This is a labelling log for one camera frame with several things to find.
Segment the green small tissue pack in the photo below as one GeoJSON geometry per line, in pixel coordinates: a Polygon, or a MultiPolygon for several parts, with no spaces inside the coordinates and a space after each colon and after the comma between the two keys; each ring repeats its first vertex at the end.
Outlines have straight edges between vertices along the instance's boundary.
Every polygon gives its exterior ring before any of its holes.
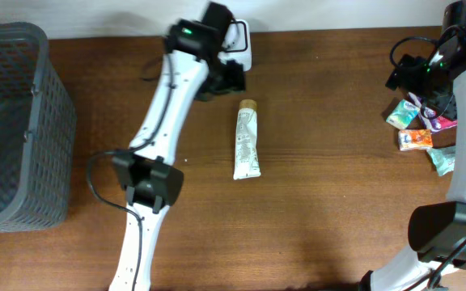
{"type": "Polygon", "coordinates": [[[387,117],[386,122],[399,130],[407,129],[419,112],[419,107],[403,99],[387,117]]]}

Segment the pink purple tissue pack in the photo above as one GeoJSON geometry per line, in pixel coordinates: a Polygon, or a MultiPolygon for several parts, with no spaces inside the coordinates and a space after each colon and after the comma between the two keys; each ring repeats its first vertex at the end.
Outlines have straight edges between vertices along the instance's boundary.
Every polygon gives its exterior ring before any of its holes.
{"type": "Polygon", "coordinates": [[[438,133],[457,126],[457,120],[448,120],[443,116],[435,118],[436,112],[430,108],[425,108],[424,112],[421,113],[422,99],[413,93],[408,93],[408,97],[409,102],[417,108],[417,115],[415,117],[421,121],[424,129],[429,129],[432,133],[438,133]]]}

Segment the orange small tissue pack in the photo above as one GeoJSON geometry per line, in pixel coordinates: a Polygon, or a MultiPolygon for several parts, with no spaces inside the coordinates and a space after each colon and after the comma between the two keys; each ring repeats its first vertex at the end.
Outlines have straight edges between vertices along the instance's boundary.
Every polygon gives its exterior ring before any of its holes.
{"type": "Polygon", "coordinates": [[[433,147],[429,129],[404,129],[398,132],[400,151],[428,150],[433,147]]]}

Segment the teal wet wipes pack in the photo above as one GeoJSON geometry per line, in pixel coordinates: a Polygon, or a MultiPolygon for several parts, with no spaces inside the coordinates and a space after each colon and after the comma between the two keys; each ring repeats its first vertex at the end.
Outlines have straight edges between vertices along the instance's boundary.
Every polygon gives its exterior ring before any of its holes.
{"type": "Polygon", "coordinates": [[[439,176],[454,171],[455,168],[455,146],[444,148],[431,148],[427,150],[432,163],[439,176]]]}

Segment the white tube with brown cap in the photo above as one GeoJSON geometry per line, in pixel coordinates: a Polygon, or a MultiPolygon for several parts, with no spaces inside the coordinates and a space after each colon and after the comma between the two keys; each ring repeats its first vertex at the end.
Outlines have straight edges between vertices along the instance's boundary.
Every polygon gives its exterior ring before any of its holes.
{"type": "Polygon", "coordinates": [[[256,150],[257,103],[244,99],[239,104],[235,130],[235,167],[233,179],[248,179],[261,176],[256,150]]]}

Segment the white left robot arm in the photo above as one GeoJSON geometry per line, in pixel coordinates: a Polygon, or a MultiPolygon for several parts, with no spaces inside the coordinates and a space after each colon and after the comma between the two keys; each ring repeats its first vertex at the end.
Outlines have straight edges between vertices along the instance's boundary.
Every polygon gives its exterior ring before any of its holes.
{"type": "Polygon", "coordinates": [[[145,120],[128,149],[112,156],[127,220],[111,290],[150,289],[159,231],[184,182],[173,165],[189,109],[196,100],[244,91],[251,67],[248,24],[216,2],[202,19],[170,26],[163,44],[162,71],[145,120]]]}

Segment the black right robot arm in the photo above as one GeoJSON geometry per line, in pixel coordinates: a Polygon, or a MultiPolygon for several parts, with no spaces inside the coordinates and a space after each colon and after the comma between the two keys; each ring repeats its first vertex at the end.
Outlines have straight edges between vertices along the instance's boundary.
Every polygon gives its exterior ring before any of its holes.
{"type": "Polygon", "coordinates": [[[358,290],[440,290],[443,276],[466,270],[466,1],[446,7],[441,36],[432,43],[427,58],[393,61],[386,86],[414,93],[441,116],[457,120],[451,185],[445,202],[414,210],[408,245],[367,272],[358,290]]]}

